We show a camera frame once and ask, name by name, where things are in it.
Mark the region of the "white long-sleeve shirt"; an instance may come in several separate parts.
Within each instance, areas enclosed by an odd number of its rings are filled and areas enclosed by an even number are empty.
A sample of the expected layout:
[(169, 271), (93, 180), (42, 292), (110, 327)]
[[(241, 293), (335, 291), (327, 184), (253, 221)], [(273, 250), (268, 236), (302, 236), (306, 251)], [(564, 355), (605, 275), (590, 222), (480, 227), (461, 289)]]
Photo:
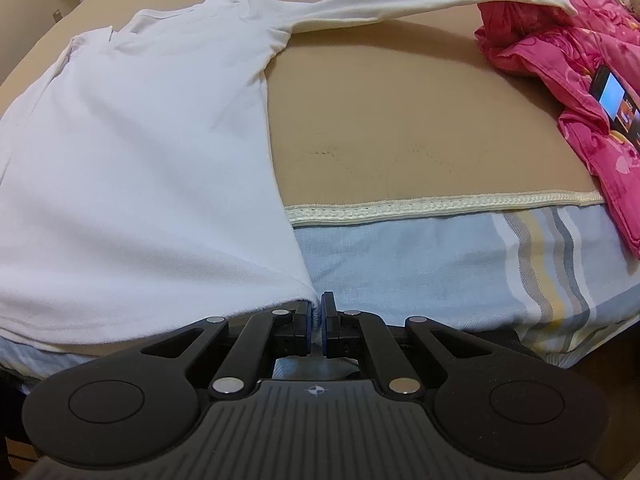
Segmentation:
[(296, 32), (491, 1), (205, 0), (84, 32), (1, 119), (1, 333), (48, 350), (315, 304), (271, 161)]

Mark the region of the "tan bed mat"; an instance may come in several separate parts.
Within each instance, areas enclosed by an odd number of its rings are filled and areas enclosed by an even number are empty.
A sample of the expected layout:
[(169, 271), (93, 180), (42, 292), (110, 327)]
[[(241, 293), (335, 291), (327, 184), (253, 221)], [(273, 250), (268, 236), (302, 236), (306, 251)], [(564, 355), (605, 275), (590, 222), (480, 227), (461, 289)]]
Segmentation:
[[(201, 1), (86, 0), (6, 77), (2, 103), (80, 32)], [(477, 8), (458, 6), (291, 39), (267, 77), (274, 170), (294, 223), (600, 203), (559, 133), (559, 103), (535, 79), (495, 70), (479, 27)]]

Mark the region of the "smartphone with lit screen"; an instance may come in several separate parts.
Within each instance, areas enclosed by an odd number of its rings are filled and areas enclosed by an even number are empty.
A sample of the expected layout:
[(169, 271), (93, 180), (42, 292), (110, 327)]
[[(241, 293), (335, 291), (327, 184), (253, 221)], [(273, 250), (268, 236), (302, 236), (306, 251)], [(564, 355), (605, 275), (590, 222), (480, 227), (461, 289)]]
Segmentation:
[(608, 66), (598, 67), (589, 93), (608, 116), (612, 135), (639, 151), (639, 105)]

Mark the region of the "pink floral quilt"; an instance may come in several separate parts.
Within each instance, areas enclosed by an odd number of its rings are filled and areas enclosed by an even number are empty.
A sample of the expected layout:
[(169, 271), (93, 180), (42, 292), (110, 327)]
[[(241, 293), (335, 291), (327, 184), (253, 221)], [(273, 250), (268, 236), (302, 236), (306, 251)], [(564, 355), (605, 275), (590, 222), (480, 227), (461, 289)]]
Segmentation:
[(615, 0), (570, 0), (577, 13), (525, 3), (482, 3), (476, 38), (498, 70), (535, 76), (564, 110), (559, 129), (598, 181), (616, 228), (639, 251), (639, 151), (612, 128), (589, 92), (607, 65), (632, 96), (639, 94), (639, 22)]

